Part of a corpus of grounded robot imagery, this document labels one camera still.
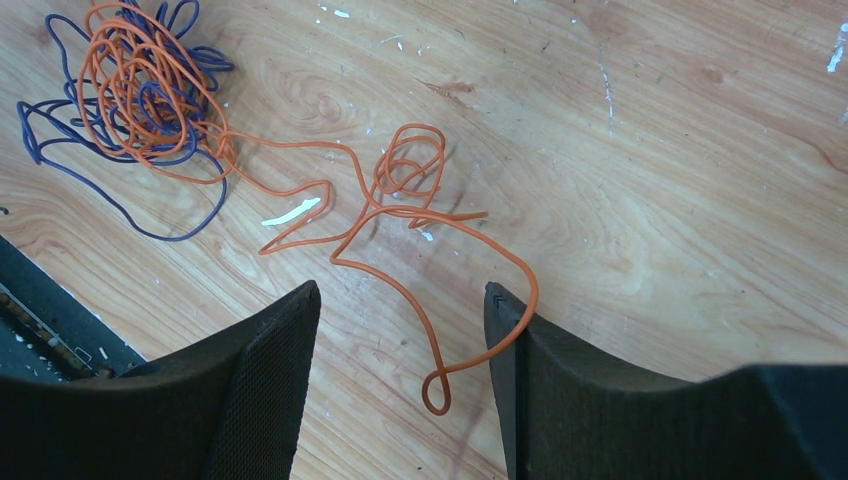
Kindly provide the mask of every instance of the blue cable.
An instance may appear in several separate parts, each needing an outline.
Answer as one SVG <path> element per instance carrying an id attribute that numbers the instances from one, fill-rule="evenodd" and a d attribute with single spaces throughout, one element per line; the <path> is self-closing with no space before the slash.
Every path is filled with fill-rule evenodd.
<path id="1" fill-rule="evenodd" d="M 136 0 L 119 0 L 120 3 L 139 8 Z M 174 28 L 174 24 L 176 23 L 177 17 L 180 14 L 180 11 L 186 7 L 190 6 L 192 8 L 191 15 L 189 19 L 186 21 L 185 25 L 183 25 L 177 33 L 173 34 L 174 38 L 179 39 L 183 35 L 185 35 L 191 27 L 197 21 L 197 17 L 200 13 L 200 1 L 199 0 L 180 0 L 173 10 L 170 12 L 170 16 L 168 15 L 168 2 L 163 1 L 159 8 L 156 10 L 155 19 L 160 24 L 164 25 L 168 31 L 172 31 Z M 149 22 L 146 18 L 138 15 L 132 10 L 121 8 L 118 10 L 116 15 L 120 16 L 122 19 L 127 22 L 135 25 L 140 30 L 145 32 L 148 36 L 153 36 L 157 30 L 157 26 Z M 118 125 L 115 119 L 115 115 L 117 113 L 117 106 L 112 107 L 109 111 L 102 111 L 101 106 L 98 102 L 98 99 L 95 97 L 92 98 L 77 98 L 77 84 L 80 82 L 80 79 L 74 78 L 68 67 L 68 53 L 65 48 L 64 43 L 56 34 L 54 29 L 54 22 L 62 22 L 68 26 L 70 26 L 80 37 L 83 38 L 86 42 L 91 42 L 91 37 L 89 37 L 85 31 L 80 28 L 73 21 L 68 19 L 63 15 L 58 14 L 50 14 L 45 18 L 45 25 L 47 27 L 47 32 L 53 38 L 53 41 L 56 43 L 56 46 L 59 48 L 59 56 L 62 63 L 62 73 L 65 76 L 65 83 L 62 86 L 62 91 L 65 95 L 64 99 L 53 99 L 53 100 L 44 100 L 38 102 L 36 104 L 29 104 L 27 102 L 18 102 L 17 104 L 17 112 L 18 117 L 21 121 L 21 131 L 23 137 L 23 144 L 26 148 L 27 152 L 29 152 L 30 157 L 35 161 L 37 165 L 48 165 L 53 167 L 60 172 L 63 172 L 67 175 L 70 175 L 74 179 L 82 182 L 84 185 L 88 186 L 104 200 L 106 200 L 110 205 L 116 208 L 123 216 L 126 218 L 127 222 L 130 226 L 138 231 L 139 233 L 153 238 L 155 240 L 162 240 L 166 242 L 179 242 L 183 240 L 187 240 L 198 232 L 203 230 L 209 222 L 212 221 L 213 218 L 218 214 L 221 210 L 221 207 L 224 205 L 224 201 L 227 198 L 227 179 L 224 178 L 221 182 L 221 196 L 218 198 L 215 206 L 212 211 L 207 215 L 199 225 L 194 227 L 188 233 L 178 236 L 162 236 L 155 234 L 145 228 L 142 228 L 138 223 L 133 219 L 132 215 L 121 205 L 117 200 L 112 198 L 106 191 L 104 191 L 100 186 L 98 186 L 93 181 L 89 180 L 82 174 L 74 171 L 71 168 L 68 168 L 54 160 L 49 159 L 44 155 L 44 150 L 51 145 L 65 144 L 71 143 L 76 145 L 81 145 L 87 148 L 89 151 L 99 155 L 100 157 L 115 163 L 123 163 L 123 164 L 135 164 L 139 163 L 138 160 L 132 157 L 132 155 L 127 153 L 118 154 L 122 149 L 121 143 L 119 139 L 112 138 L 111 132 L 108 125 L 111 125 L 112 128 L 115 129 L 116 132 L 122 135 L 129 135 L 129 130 L 125 127 Z M 117 30 L 111 30 L 108 32 L 109 35 L 113 35 L 115 33 L 120 33 Z M 215 92 L 218 90 L 219 82 L 215 78 L 215 73 L 219 72 L 230 72 L 235 69 L 235 65 L 227 60 L 226 56 L 221 53 L 219 50 L 207 47 L 207 46 L 198 46 L 194 48 L 186 48 L 185 51 L 188 54 L 188 58 L 186 58 L 179 50 L 176 44 L 172 41 L 168 40 L 165 44 L 166 50 L 192 75 L 195 76 L 196 79 L 204 78 L 208 81 L 209 87 L 207 90 L 209 92 Z M 154 63 L 154 59 L 152 55 L 148 52 L 147 60 L 151 63 Z M 191 63 L 194 63 L 197 66 L 197 69 L 192 67 Z M 188 78 L 184 78 L 186 83 L 192 85 L 191 81 Z M 91 84 L 90 80 L 82 80 L 83 83 Z M 187 121 L 187 136 L 188 141 L 183 145 L 180 149 L 181 156 L 175 160 L 155 160 L 157 158 L 155 155 L 151 155 L 147 157 L 147 160 L 151 162 L 151 164 L 159 167 L 173 167 L 176 165 L 183 164 L 193 158 L 195 155 L 200 155 L 204 157 L 206 160 L 210 161 L 219 174 L 224 173 L 224 167 L 221 165 L 221 162 L 213 157 L 209 152 L 199 148 L 199 142 L 204 139 L 204 135 L 200 134 L 196 128 L 194 128 L 193 124 L 195 122 L 203 121 L 206 118 L 206 112 L 209 108 L 209 101 L 200 95 L 200 92 L 192 86 L 188 89 L 188 91 L 180 91 L 175 89 L 173 86 L 169 86 L 170 90 L 175 92 L 176 95 L 182 98 L 183 101 L 188 103 L 193 107 L 193 111 L 187 112 L 185 114 L 185 119 Z M 106 90 L 105 96 L 107 98 L 114 98 L 114 94 L 111 90 Z M 161 101 L 157 104 L 157 109 L 153 111 L 148 111 L 145 108 L 145 105 L 153 105 L 154 99 L 164 100 L 167 102 L 167 105 L 163 105 Z M 133 106 L 138 107 L 138 111 L 144 116 L 144 119 L 147 120 L 150 127 L 158 132 L 166 136 L 177 136 L 181 132 L 181 125 L 178 120 L 170 120 L 165 121 L 164 118 L 176 117 L 176 111 L 174 105 L 171 104 L 170 98 L 165 94 L 162 90 L 162 86 L 159 85 L 155 80 L 151 80 L 142 84 L 141 88 L 138 90 L 138 94 L 136 98 L 131 100 Z M 63 108 L 73 108 L 74 113 L 83 112 L 91 125 L 91 131 L 94 132 L 94 135 L 97 137 L 97 140 L 102 143 L 103 147 L 98 145 L 97 142 L 92 139 L 86 139 L 83 137 L 81 133 L 81 129 L 84 128 L 84 122 L 82 118 L 76 117 L 71 118 L 67 123 L 59 120 L 55 113 L 60 111 Z M 31 117 L 35 115 L 36 117 L 43 118 L 56 129 L 59 137 L 51 138 L 48 140 L 39 141 L 35 132 L 33 131 L 31 124 Z M 156 152 L 164 152 L 168 150 L 172 150 L 176 146 L 175 143 L 170 144 L 162 144 L 162 145 L 154 145 L 151 147 L 152 153 Z"/>

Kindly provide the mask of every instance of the tangled wire bundle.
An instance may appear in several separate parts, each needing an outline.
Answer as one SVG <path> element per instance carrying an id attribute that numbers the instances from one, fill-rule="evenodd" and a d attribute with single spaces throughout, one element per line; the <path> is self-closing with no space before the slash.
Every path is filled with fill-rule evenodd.
<path id="1" fill-rule="evenodd" d="M 186 6 L 193 9 L 189 20 L 176 33 L 172 33 L 178 15 Z M 109 16 L 105 13 L 107 10 L 115 10 L 115 12 Z M 259 254 L 267 255 L 296 246 L 340 241 L 339 246 L 330 255 L 332 264 L 356 268 L 380 278 L 403 295 L 418 314 L 429 338 L 436 364 L 436 369 L 424 379 L 422 399 L 427 409 L 433 414 L 447 413 L 451 404 L 448 374 L 479 365 L 512 344 L 535 312 L 539 286 L 533 271 L 523 260 L 488 236 L 461 223 L 483 217 L 486 215 L 485 212 L 447 214 L 430 208 L 439 190 L 439 182 L 445 168 L 445 136 L 437 128 L 429 125 L 402 126 L 377 161 L 369 186 L 359 158 L 346 145 L 335 142 L 272 142 L 232 130 L 221 105 L 213 98 L 213 93 L 219 86 L 215 74 L 233 70 L 234 65 L 227 61 L 220 51 L 212 47 L 186 48 L 180 43 L 180 38 L 197 20 L 199 0 L 181 0 L 170 15 L 167 10 L 167 3 L 162 3 L 156 14 L 150 16 L 142 11 L 135 0 L 121 0 L 101 5 L 91 0 L 91 9 L 85 16 L 83 28 L 61 15 L 49 15 L 46 18 L 48 32 L 60 50 L 62 70 L 65 74 L 63 86 L 65 98 L 47 100 L 34 105 L 18 103 L 24 145 L 32 158 L 37 164 L 57 168 L 94 189 L 117 208 L 134 229 L 148 237 L 164 241 L 186 240 L 202 230 L 221 209 L 227 195 L 227 177 L 233 173 L 261 191 L 277 197 L 288 197 L 314 187 L 321 188 L 323 200 L 320 207 L 271 239 L 259 249 Z M 93 25 L 95 20 L 98 23 L 96 28 Z M 70 74 L 67 52 L 55 33 L 54 22 L 66 23 L 89 44 L 77 77 L 72 77 Z M 72 118 L 68 123 L 62 122 L 55 113 L 64 107 L 75 108 L 79 117 Z M 39 141 L 30 124 L 32 115 L 46 119 L 63 136 Z M 404 137 L 408 131 L 420 131 L 420 133 Z M 284 242 L 289 235 L 326 210 L 331 202 L 331 184 L 328 180 L 322 179 L 305 183 L 291 190 L 271 189 L 239 168 L 237 152 L 233 146 L 234 138 L 243 138 L 277 148 L 320 147 L 346 153 L 353 162 L 356 177 L 365 198 L 360 214 L 353 225 L 345 232 L 329 237 Z M 45 148 L 61 143 L 82 145 L 108 161 L 140 163 L 156 173 L 185 182 L 202 185 L 220 183 L 221 196 L 209 215 L 188 233 L 174 237 L 154 234 L 139 226 L 122 205 L 94 182 L 45 157 Z M 429 144 L 435 149 L 435 154 L 423 164 L 401 157 L 399 149 L 413 143 Z M 200 155 L 211 162 L 218 175 L 214 178 L 203 179 L 174 172 L 172 167 L 189 161 L 195 155 Z M 411 168 L 412 172 L 402 178 L 396 178 L 395 170 L 400 167 Z M 428 190 L 421 191 L 411 186 L 411 182 L 431 174 L 433 183 Z M 403 194 L 405 197 L 423 199 L 422 205 L 383 205 L 381 203 L 380 199 L 384 195 L 391 196 L 396 193 Z M 400 282 L 373 266 L 340 258 L 362 228 L 383 214 L 409 219 L 409 228 L 418 228 L 434 222 L 446 224 L 483 241 L 517 265 L 527 276 L 531 293 L 527 310 L 515 329 L 489 351 L 465 362 L 445 365 L 433 327 L 424 308 L 412 293 Z M 442 407 L 436 407 L 430 400 L 430 384 L 436 378 L 440 379 L 443 389 Z"/>

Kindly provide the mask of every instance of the light brown wood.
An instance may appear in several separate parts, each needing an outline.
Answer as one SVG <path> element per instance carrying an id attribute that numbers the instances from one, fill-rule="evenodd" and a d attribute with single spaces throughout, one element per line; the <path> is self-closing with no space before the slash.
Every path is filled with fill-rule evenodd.
<path id="1" fill-rule="evenodd" d="M 324 310 L 293 476 L 505 478 L 485 366 L 454 375 L 453 409 L 434 417 L 420 400 L 432 357 L 399 295 L 330 266 L 332 246 L 255 254 L 274 232 L 260 222 L 307 195 L 289 204 L 236 182 L 203 233 L 158 243 L 30 161 L 13 105 L 61 96 L 43 18 L 80 20 L 84 3 L 0 7 L 0 205 L 11 212 L 0 233 L 150 359 L 314 278 Z M 488 210 L 480 228 L 535 268 L 540 313 L 638 365 L 698 380 L 753 361 L 848 360 L 848 175 L 838 170 L 848 169 L 848 65 L 827 71 L 848 2 L 320 5 L 203 2 L 186 43 L 236 62 L 217 97 L 235 128 L 338 139 L 369 170 L 400 125 L 443 129 L 451 156 L 437 207 Z M 73 42 L 72 63 L 84 47 Z M 334 211 L 303 235 L 350 224 L 361 197 L 347 161 L 240 147 L 274 185 L 334 180 Z M 53 154 L 159 232 L 184 230 L 218 192 L 82 148 Z M 454 362 L 484 349 L 486 281 L 527 287 L 484 245 L 432 234 L 384 220 L 350 255 L 412 288 Z"/>

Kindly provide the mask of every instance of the black object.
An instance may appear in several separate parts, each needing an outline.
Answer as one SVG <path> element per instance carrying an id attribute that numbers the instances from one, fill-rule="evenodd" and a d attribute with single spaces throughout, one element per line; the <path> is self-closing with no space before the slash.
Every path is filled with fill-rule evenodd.
<path id="1" fill-rule="evenodd" d="M 142 363 L 135 350 L 0 236 L 0 375 L 57 383 L 120 375 Z"/>
<path id="2" fill-rule="evenodd" d="M 3 477 L 287 478 L 320 307 L 310 281 L 118 378 L 56 384 L 0 376 Z"/>
<path id="3" fill-rule="evenodd" d="M 526 305 L 486 287 L 489 347 Z M 536 315 L 489 362 L 511 480 L 848 478 L 848 367 L 753 365 L 688 383 Z"/>

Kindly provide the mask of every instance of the orange wire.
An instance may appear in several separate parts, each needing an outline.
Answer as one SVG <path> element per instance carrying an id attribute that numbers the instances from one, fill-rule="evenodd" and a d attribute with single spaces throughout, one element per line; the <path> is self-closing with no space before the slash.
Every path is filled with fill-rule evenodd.
<path id="1" fill-rule="evenodd" d="M 113 107 L 117 107 L 118 113 L 115 117 L 117 121 L 122 122 L 120 127 L 123 127 L 118 128 L 119 126 L 117 125 L 113 125 L 108 122 L 106 123 L 112 137 L 120 139 L 122 148 L 119 151 L 115 151 L 114 148 L 107 147 L 101 142 L 100 137 L 95 134 L 88 115 L 84 111 L 84 104 L 83 102 L 80 102 L 80 117 L 82 118 L 83 124 L 88 130 L 92 141 L 104 150 L 109 149 L 111 153 L 115 155 L 130 154 L 133 158 L 154 172 L 185 182 L 210 185 L 222 181 L 225 177 L 235 172 L 262 192 L 277 197 L 288 197 L 309 188 L 321 187 L 324 192 L 324 195 L 322 196 L 324 200 L 320 207 L 313 210 L 308 215 L 303 216 L 299 221 L 271 239 L 267 244 L 259 249 L 259 254 L 268 255 L 287 248 L 341 240 L 338 248 L 336 248 L 336 250 L 330 255 L 330 262 L 332 264 L 356 268 L 369 273 L 391 285 L 404 298 L 406 298 L 415 310 L 415 313 L 418 314 L 418 317 L 421 319 L 421 323 L 424 325 L 424 330 L 427 333 L 430 348 L 433 351 L 433 357 L 435 359 L 436 369 L 425 377 L 421 389 L 421 397 L 424 405 L 431 413 L 435 415 L 444 415 L 450 409 L 451 391 L 448 374 L 465 370 L 488 361 L 509 347 L 527 327 L 527 324 L 530 322 L 530 319 L 536 311 L 539 301 L 539 284 L 530 266 L 506 248 L 489 238 L 487 235 L 460 223 L 464 220 L 485 217 L 487 215 L 485 212 L 447 214 L 434 211 L 429 208 L 439 190 L 439 182 L 441 181 L 442 174 L 444 173 L 446 162 L 445 149 L 447 141 L 444 134 L 442 134 L 442 132 L 437 128 L 430 125 L 416 123 L 400 127 L 397 132 L 395 132 L 386 152 L 377 161 L 377 165 L 374 167 L 374 179 L 371 186 L 368 187 L 359 158 L 356 153 L 346 145 L 322 141 L 272 142 L 246 133 L 231 130 L 221 105 L 208 91 L 207 80 L 199 73 L 201 70 L 192 61 L 185 48 L 171 35 L 165 26 L 157 22 L 141 9 L 132 5 L 125 3 L 104 3 L 98 5 L 95 0 L 90 0 L 90 3 L 91 8 L 85 16 L 84 28 L 86 33 L 90 35 L 91 42 L 80 70 L 79 80 L 76 83 L 77 98 L 85 98 L 83 96 L 85 84 L 83 80 L 90 80 L 91 84 L 97 89 L 100 111 L 106 112 Z M 132 10 L 154 25 L 158 31 L 156 31 L 151 38 L 140 28 L 125 21 L 121 17 L 104 17 L 101 12 L 107 8 Z M 95 16 L 100 21 L 100 25 L 97 29 L 92 28 L 92 17 Z M 187 60 L 193 72 L 189 71 L 173 55 L 168 53 L 165 48 L 166 43 L 176 46 L 182 54 L 182 57 Z M 151 63 L 146 60 L 144 53 L 149 54 L 155 62 Z M 166 116 L 165 119 L 168 121 L 177 120 L 180 124 L 179 133 L 175 135 L 166 135 L 157 131 L 157 129 L 149 123 L 145 116 L 138 111 L 138 105 L 134 104 L 132 101 L 132 99 L 138 97 L 138 90 L 141 88 L 142 82 L 152 80 L 159 83 L 159 86 L 167 98 L 157 99 L 154 101 L 154 104 L 151 104 L 150 100 L 145 99 L 146 104 L 144 105 L 144 108 L 152 111 L 153 109 L 156 109 L 157 104 L 168 104 L 175 113 L 172 113 L 170 116 Z M 220 118 L 220 125 L 208 121 L 192 122 L 192 124 L 189 125 L 189 122 L 186 119 L 186 114 L 194 111 L 195 108 L 188 102 L 184 101 L 182 97 L 176 93 L 176 90 L 187 90 L 187 87 L 189 86 L 186 83 L 187 81 L 191 82 L 200 94 L 214 107 L 218 113 L 218 117 Z M 211 179 L 194 178 L 159 168 L 151 162 L 150 158 L 167 157 L 168 155 L 179 152 L 189 141 L 187 133 L 189 128 L 194 128 L 198 133 L 203 135 L 203 140 L 198 142 L 198 148 L 207 151 L 210 155 L 221 160 L 226 165 L 223 173 Z M 405 132 L 413 129 L 424 130 L 432 133 L 438 137 L 438 140 L 430 135 L 415 135 L 401 138 Z M 127 133 L 121 134 L 119 130 L 125 130 Z M 327 206 L 331 201 L 331 184 L 328 180 L 322 179 L 304 183 L 290 190 L 271 189 L 250 175 L 247 175 L 238 167 L 236 161 L 236 150 L 233 146 L 234 138 L 247 139 L 261 145 L 276 148 L 320 147 L 345 152 L 350 156 L 353 162 L 359 187 L 365 197 L 365 203 L 356 222 L 347 231 L 337 235 L 282 243 L 289 235 L 309 223 L 313 218 L 321 215 L 327 209 Z M 400 147 L 417 142 L 429 143 L 436 149 L 436 153 L 428 162 L 419 165 L 415 161 L 407 158 L 394 158 L 395 153 Z M 160 152 L 153 149 L 154 146 L 163 144 L 173 144 L 174 146 L 168 151 Z M 412 167 L 413 171 L 398 180 L 393 176 L 393 171 L 398 167 Z M 433 185 L 429 190 L 422 192 L 408 187 L 410 182 L 413 182 L 416 179 L 425 178 L 428 172 L 430 172 L 433 168 L 435 168 L 435 176 L 433 179 Z M 410 197 L 424 198 L 424 202 L 422 206 L 418 207 L 409 205 L 383 205 L 377 198 L 375 198 L 375 193 L 378 190 L 382 195 L 402 193 Z M 345 251 L 345 249 L 347 249 L 362 228 L 369 221 L 382 214 L 409 219 L 410 222 L 408 226 L 411 229 L 433 222 L 448 225 L 481 240 L 504 256 L 507 260 L 517 265 L 527 276 L 527 281 L 530 284 L 530 298 L 527 302 L 527 309 L 524 312 L 524 315 L 522 315 L 512 332 L 507 335 L 506 338 L 501 340 L 500 343 L 483 354 L 464 362 L 453 365 L 445 365 L 433 326 L 430 323 L 427 313 L 424 311 L 424 308 L 415 296 L 413 296 L 412 293 L 400 282 L 385 272 L 362 262 L 340 258 L 341 254 Z M 444 404 L 442 407 L 436 407 L 430 400 L 430 385 L 436 378 L 440 379 L 442 385 L 444 396 Z"/>

